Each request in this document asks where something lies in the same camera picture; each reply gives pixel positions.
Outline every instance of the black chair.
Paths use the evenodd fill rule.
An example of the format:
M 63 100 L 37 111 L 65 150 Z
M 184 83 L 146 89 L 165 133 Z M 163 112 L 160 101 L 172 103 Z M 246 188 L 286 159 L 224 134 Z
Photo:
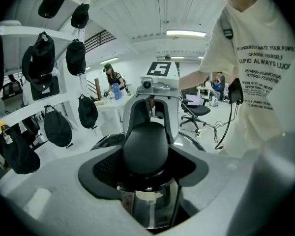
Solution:
M 183 99 L 183 104 L 181 104 L 181 108 L 183 109 L 183 111 L 185 113 L 190 113 L 188 111 L 188 109 L 196 116 L 205 116 L 206 114 L 210 113 L 211 109 L 207 108 L 205 106 L 188 106 L 188 109 L 185 107 L 185 105 L 187 106 L 188 102 L 192 102 L 192 100 L 189 99 Z M 197 125 L 197 122 L 201 122 L 203 124 L 203 126 L 205 126 L 207 123 L 205 121 L 201 121 L 198 118 L 196 118 L 194 115 L 192 115 L 191 117 L 187 117 L 187 116 L 182 116 L 181 119 L 187 119 L 185 121 L 183 121 L 179 126 L 181 127 L 183 124 L 188 123 L 188 122 L 192 122 L 195 126 L 196 126 L 196 133 L 199 132 L 199 127 Z

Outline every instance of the white table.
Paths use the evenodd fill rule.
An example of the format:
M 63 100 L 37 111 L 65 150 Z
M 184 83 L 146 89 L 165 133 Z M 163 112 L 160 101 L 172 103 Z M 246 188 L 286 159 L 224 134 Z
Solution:
M 210 91 L 212 91 L 211 88 L 206 88 L 206 87 L 197 87 L 197 90 L 198 90 L 198 97 L 200 98 L 200 90 L 207 90 L 207 96 L 209 97 L 210 96 Z
M 124 96 L 120 100 L 110 100 L 108 98 L 104 98 L 103 101 L 105 102 L 105 104 L 96 106 L 99 112 L 111 111 L 113 113 L 113 117 L 115 118 L 117 127 L 116 133 L 123 132 L 123 127 L 120 123 L 120 117 L 122 118 L 122 115 L 119 115 L 119 110 L 128 102 L 128 100 L 131 99 L 131 97 L 133 97 L 133 95 Z

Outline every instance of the ceiling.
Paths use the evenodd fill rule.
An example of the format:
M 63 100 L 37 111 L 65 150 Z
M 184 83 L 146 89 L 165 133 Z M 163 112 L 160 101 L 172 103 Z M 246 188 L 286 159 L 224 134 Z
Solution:
M 44 19 L 37 13 L 41 2 L 15 0 L 4 19 L 20 21 L 22 26 L 61 30 L 79 3 L 89 3 L 85 39 L 105 29 L 122 43 L 123 53 L 149 51 L 158 56 L 203 54 L 212 27 L 226 4 L 225 0 L 65 0 L 54 18 Z M 169 29 L 204 31 L 207 36 L 167 36 Z M 107 55 L 111 53 L 118 54 L 110 49 Z
M 90 3 L 92 23 L 87 25 L 86 33 L 106 29 L 135 53 L 154 50 L 195 55 L 206 51 L 212 27 L 226 4 L 225 0 L 81 1 Z M 168 29 L 204 31 L 207 36 L 173 40 L 166 35 Z

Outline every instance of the black strap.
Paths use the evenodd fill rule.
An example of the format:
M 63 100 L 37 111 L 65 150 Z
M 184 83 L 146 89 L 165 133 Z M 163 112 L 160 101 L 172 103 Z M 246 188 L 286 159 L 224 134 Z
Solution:
M 223 9 L 222 14 L 220 16 L 220 24 L 221 24 L 224 36 L 227 39 L 232 40 L 234 37 L 234 32 L 233 32 L 231 23 L 229 21 L 228 12 L 226 8 Z

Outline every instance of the ceiling light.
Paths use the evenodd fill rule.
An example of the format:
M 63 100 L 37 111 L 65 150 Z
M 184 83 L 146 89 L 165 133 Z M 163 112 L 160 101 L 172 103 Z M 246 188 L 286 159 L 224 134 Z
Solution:
M 201 31 L 192 31 L 192 30 L 169 29 L 167 30 L 167 35 L 189 35 L 189 36 L 204 37 L 206 33 Z
M 106 60 L 106 61 L 103 61 L 103 62 L 100 62 L 100 64 L 105 64 L 107 62 L 110 62 L 110 61 L 113 61 L 113 60 L 117 60 L 118 58 L 113 58 L 113 59 L 109 59 L 109 60 Z

